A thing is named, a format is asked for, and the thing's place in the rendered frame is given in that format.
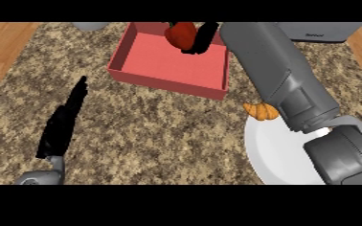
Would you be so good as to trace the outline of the orange croissant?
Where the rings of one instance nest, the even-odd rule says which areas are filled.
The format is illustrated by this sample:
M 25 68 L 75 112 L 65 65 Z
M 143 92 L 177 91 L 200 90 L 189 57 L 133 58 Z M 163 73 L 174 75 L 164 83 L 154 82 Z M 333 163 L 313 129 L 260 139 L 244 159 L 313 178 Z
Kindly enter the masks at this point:
M 273 120 L 279 116 L 278 110 L 265 102 L 244 104 L 244 110 L 257 121 Z

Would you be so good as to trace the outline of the grey round object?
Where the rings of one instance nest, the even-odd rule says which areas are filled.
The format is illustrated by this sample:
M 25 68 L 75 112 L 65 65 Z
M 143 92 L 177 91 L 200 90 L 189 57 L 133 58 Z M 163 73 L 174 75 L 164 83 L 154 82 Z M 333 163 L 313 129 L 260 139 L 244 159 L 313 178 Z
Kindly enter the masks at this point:
M 98 31 L 109 25 L 108 22 L 74 22 L 74 26 L 81 31 Z

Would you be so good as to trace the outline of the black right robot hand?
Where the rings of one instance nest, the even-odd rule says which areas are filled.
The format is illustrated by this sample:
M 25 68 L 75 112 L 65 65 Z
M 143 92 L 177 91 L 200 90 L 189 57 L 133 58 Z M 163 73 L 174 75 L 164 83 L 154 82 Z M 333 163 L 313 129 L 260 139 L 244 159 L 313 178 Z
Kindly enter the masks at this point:
M 200 27 L 194 45 L 189 50 L 182 50 L 185 54 L 204 54 L 210 48 L 213 39 L 214 39 L 214 33 L 217 31 L 219 24 L 216 22 L 205 22 L 204 25 Z

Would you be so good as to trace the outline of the white plate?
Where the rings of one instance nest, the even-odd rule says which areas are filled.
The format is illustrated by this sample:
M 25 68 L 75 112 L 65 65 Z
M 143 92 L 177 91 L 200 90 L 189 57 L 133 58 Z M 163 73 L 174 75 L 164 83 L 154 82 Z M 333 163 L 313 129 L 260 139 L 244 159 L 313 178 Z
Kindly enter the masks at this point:
M 247 118 L 247 158 L 266 185 L 324 184 L 303 145 L 328 133 L 327 127 L 309 134 L 294 132 L 288 129 L 281 117 L 270 121 Z

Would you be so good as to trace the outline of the red cardboard box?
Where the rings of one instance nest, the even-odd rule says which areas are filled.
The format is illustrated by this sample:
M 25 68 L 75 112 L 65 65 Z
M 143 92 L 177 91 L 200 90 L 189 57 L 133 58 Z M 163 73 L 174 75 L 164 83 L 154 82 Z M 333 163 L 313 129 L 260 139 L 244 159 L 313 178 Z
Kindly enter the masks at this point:
M 223 100 L 229 90 L 229 51 L 219 34 L 202 55 L 171 46 L 160 22 L 129 22 L 108 63 L 114 80 Z

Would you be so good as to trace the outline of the grey appliance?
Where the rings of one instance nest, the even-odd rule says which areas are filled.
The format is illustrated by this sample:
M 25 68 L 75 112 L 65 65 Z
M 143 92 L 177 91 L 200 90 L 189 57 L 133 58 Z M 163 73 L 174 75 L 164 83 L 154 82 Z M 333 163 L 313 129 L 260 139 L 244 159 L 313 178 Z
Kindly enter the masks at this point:
M 343 43 L 362 22 L 279 22 L 278 26 L 293 41 Z

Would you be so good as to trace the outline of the red bell pepper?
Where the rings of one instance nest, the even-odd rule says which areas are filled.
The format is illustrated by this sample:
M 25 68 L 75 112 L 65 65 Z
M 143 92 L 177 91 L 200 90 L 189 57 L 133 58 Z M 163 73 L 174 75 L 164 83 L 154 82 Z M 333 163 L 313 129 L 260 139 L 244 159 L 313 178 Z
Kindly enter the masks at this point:
M 197 28 L 192 22 L 171 22 L 164 32 L 164 36 L 170 44 L 188 51 L 192 48 L 197 35 Z

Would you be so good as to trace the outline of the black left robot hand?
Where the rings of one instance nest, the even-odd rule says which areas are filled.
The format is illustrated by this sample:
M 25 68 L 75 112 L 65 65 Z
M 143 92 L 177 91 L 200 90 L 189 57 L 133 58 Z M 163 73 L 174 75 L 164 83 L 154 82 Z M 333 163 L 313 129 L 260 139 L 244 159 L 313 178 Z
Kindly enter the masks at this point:
M 81 76 L 65 104 L 56 107 L 47 120 L 36 154 L 37 158 L 46 159 L 50 156 L 62 156 L 65 154 L 72 139 L 75 119 L 81 111 L 86 95 L 86 76 Z

